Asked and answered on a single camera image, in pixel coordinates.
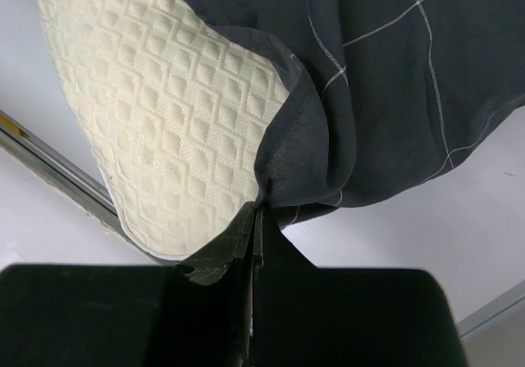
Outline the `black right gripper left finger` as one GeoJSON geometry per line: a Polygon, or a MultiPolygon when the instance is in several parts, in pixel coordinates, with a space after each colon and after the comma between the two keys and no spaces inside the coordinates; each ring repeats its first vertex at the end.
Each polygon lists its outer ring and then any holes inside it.
{"type": "Polygon", "coordinates": [[[178,264],[5,268],[2,365],[241,366],[255,214],[245,204],[178,264]]]}

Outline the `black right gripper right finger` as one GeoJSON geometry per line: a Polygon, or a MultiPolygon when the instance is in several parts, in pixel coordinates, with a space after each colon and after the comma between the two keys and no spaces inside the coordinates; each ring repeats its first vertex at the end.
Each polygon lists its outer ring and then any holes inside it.
{"type": "Polygon", "coordinates": [[[408,268],[319,268],[261,207],[254,224],[258,366],[463,366],[445,293],[408,268]]]}

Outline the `cream memory foam pillow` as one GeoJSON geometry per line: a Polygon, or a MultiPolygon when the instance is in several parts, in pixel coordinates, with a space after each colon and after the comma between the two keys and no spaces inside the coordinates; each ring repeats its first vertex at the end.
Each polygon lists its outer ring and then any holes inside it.
{"type": "Polygon", "coordinates": [[[180,260],[258,195],[254,163],[288,97],[274,66],[183,0],[36,0],[66,101],[125,234],[180,260]]]}

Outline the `dark grey checked pillowcase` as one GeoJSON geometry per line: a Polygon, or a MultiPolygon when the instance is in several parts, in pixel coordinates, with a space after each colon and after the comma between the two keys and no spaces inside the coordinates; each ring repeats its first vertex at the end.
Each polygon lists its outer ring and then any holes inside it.
{"type": "Polygon", "coordinates": [[[524,0],[183,1],[288,90],[254,165],[286,218],[444,175],[524,104],[524,0]]]}

